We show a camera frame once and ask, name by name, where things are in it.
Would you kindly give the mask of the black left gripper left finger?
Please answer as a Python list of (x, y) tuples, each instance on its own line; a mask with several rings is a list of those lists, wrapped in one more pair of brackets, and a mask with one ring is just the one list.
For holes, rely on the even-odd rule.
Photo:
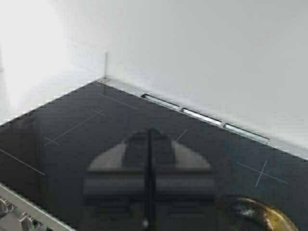
[(83, 230), (151, 229), (151, 131), (95, 157), (83, 178)]

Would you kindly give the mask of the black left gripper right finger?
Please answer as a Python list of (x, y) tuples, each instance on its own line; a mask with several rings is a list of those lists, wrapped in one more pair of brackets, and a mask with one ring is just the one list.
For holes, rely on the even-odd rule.
[(204, 231), (215, 226), (215, 177), (198, 152), (150, 130), (150, 227)]

